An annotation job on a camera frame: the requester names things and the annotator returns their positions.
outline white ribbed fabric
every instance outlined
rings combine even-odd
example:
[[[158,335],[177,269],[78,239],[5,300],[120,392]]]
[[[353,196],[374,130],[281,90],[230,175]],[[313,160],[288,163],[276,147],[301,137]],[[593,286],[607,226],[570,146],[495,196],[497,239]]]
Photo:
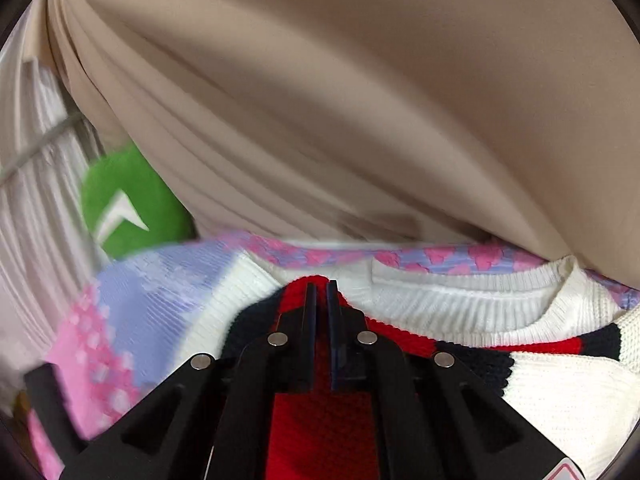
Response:
[[[410,272],[373,259],[283,269],[251,258],[282,285],[321,274],[337,280],[349,304],[369,317],[467,346],[562,341],[602,328],[624,312],[572,256],[524,272],[473,276]]]
[[[640,417],[640,377],[604,357],[512,352],[504,400],[596,479]]]
[[[640,374],[640,308],[616,320],[620,328],[620,362]]]
[[[175,354],[171,373],[194,354],[206,352],[220,357],[226,333],[238,313],[268,298],[282,285],[246,253],[239,253],[226,276],[212,292],[200,317],[187,330]]]
[[[338,281],[349,303],[412,333],[468,346],[551,342],[597,330],[614,318],[621,363],[607,358],[512,352],[504,399],[596,479],[640,416],[640,310],[623,312],[609,293],[564,258],[513,274],[441,276],[377,261],[282,269],[249,253],[236,256],[176,354],[174,368],[198,352],[220,356],[244,307],[302,276]]]

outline knit sweater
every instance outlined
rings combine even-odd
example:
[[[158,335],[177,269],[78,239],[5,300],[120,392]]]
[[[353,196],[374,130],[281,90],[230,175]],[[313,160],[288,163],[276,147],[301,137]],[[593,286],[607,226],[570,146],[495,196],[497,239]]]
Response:
[[[337,280],[347,301],[372,319],[468,346],[563,341],[607,326],[625,312],[571,256],[525,272],[452,276],[393,269],[372,258],[344,266],[283,269],[240,253],[188,329],[175,367],[197,352],[219,356],[239,310],[313,274]]]
[[[327,281],[321,276],[298,279],[241,310],[222,355],[238,356],[249,341],[273,329],[278,314],[301,306],[308,282],[316,284],[323,304]],[[343,296],[340,303],[349,306]],[[478,349],[367,317],[370,330],[394,340],[405,352],[424,357],[436,351],[454,354],[567,453],[587,479],[606,468],[640,415],[640,378],[629,369],[640,348],[638,324],[638,313],[632,311],[618,324],[564,341]],[[267,478],[373,480],[377,462],[370,401],[364,394],[331,394],[326,333],[321,330],[319,338],[313,392],[276,396]],[[626,366],[619,362],[623,356]]]

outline beige fabric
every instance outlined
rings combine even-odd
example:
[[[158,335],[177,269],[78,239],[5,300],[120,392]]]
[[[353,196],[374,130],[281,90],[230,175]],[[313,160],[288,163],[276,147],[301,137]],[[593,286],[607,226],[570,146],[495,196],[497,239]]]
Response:
[[[81,110],[208,232],[473,225],[640,286],[640,48],[611,0],[48,3]]]

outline screw head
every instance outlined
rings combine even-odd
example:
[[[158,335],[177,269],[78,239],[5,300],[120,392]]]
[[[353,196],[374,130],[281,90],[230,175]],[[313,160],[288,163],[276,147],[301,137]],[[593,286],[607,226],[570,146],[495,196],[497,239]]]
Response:
[[[451,368],[456,362],[453,355],[447,352],[438,352],[434,357],[433,361],[442,368]]]
[[[289,338],[287,337],[287,334],[282,332],[274,332],[273,334],[270,334],[269,337],[267,338],[267,341],[271,346],[286,345],[288,340]]]
[[[363,330],[358,334],[358,341],[363,345],[373,345],[378,340],[378,335],[369,330]]]
[[[191,358],[191,367],[196,370],[204,370],[205,368],[209,368],[211,364],[211,357],[206,354],[198,354],[194,355]]]

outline green toy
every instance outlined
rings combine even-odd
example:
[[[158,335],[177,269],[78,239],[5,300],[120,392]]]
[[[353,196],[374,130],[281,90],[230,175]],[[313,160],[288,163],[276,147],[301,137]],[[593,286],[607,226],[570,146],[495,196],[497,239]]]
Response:
[[[112,258],[194,237],[191,215],[134,144],[89,168],[81,206],[89,232]]]

